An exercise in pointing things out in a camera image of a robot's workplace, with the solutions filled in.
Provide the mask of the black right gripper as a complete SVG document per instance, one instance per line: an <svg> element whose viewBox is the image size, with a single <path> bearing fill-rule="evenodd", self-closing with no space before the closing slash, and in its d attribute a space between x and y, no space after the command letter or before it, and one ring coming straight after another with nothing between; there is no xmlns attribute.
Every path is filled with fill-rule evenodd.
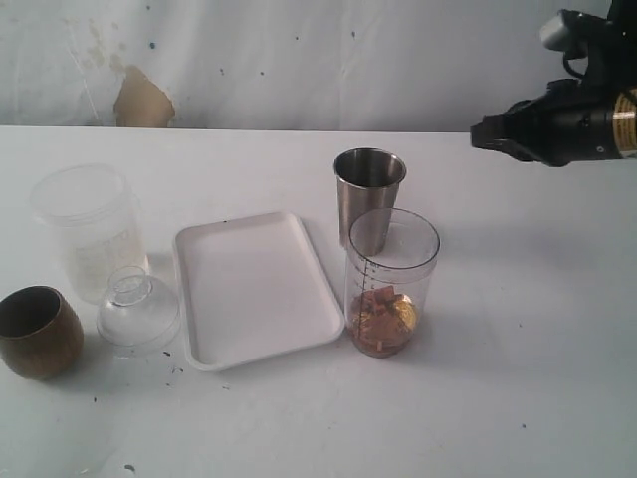
<svg viewBox="0 0 637 478"><path fill-rule="evenodd" d="M498 114L470 127L471 147L551 167L618 159L612 127L618 96L614 89L584 87L574 80L551 82L543 96L517 111L517 141L507 132L508 116Z"/></svg>

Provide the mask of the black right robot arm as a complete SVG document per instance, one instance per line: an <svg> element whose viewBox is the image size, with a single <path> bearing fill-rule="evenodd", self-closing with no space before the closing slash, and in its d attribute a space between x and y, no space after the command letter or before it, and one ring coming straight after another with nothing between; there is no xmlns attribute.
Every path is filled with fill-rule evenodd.
<svg viewBox="0 0 637 478"><path fill-rule="evenodd" d="M483 117L470 129L472 147L550 167L635 158L635 2L612 2L604 18L561 9L540 39L561 53L568 78L549 82L541 97Z"/></svg>

